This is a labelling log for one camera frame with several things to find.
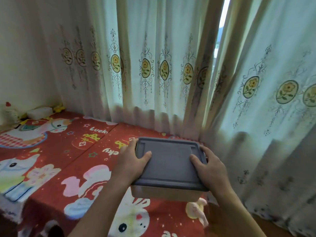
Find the person's left arm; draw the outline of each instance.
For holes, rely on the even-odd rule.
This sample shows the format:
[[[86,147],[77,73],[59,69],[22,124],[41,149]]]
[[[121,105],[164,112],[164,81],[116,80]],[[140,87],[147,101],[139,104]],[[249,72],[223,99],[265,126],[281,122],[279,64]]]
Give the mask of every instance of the person's left arm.
[[[117,208],[131,183],[143,172],[151,158],[148,151],[141,159],[135,155],[138,139],[123,146],[118,155],[110,180],[104,185],[97,199],[81,218],[69,237],[105,237],[108,235]]]

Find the red tablecloth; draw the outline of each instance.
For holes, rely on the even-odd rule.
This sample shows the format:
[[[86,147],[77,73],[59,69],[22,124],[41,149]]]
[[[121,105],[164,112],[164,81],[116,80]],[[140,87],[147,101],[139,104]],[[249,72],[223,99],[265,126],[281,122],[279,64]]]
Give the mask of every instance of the red tablecloth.
[[[168,138],[145,128],[118,124],[71,165],[36,191],[25,204],[21,227],[32,235],[58,224],[68,235],[110,179],[119,149],[139,136]],[[186,214],[186,202],[136,199],[126,192],[112,223],[110,236],[203,236],[198,219]]]
[[[0,209],[4,215],[20,222],[25,200],[115,126],[65,111],[2,132]]]

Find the hand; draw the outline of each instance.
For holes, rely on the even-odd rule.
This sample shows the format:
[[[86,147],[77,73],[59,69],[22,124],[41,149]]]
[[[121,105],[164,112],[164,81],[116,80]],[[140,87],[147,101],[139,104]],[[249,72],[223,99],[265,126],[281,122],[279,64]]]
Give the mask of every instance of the hand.
[[[195,155],[190,155],[190,160],[203,184],[212,192],[216,199],[233,191],[225,165],[209,148],[201,146],[201,149],[204,151],[208,163],[206,165],[203,164]]]
[[[122,183],[129,187],[136,180],[151,158],[151,151],[144,154],[141,159],[135,155],[135,147],[138,139],[133,139],[129,146],[123,146],[120,149],[117,163],[112,171],[111,179],[115,179],[117,183]]]

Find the checkered pattern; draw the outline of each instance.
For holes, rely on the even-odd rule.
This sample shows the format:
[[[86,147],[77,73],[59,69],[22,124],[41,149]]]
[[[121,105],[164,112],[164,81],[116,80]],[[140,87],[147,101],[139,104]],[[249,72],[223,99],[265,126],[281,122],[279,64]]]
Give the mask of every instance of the checkered pattern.
[[[23,140],[21,138],[16,138],[13,136],[10,136],[6,133],[2,133],[0,135],[0,146],[5,146],[5,147],[14,147],[14,148],[27,148],[29,146],[34,146],[40,142],[43,141],[43,139],[45,139],[45,136],[43,135],[41,139],[38,139],[37,141],[35,141],[34,143],[31,144],[25,144],[23,143]]]

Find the bottle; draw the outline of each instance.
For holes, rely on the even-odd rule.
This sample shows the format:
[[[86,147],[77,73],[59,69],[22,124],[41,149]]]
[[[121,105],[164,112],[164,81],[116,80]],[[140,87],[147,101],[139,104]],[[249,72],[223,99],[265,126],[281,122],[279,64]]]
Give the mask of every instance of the bottle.
[[[10,123],[17,123],[20,121],[16,109],[11,106],[10,102],[6,102],[4,110]]]

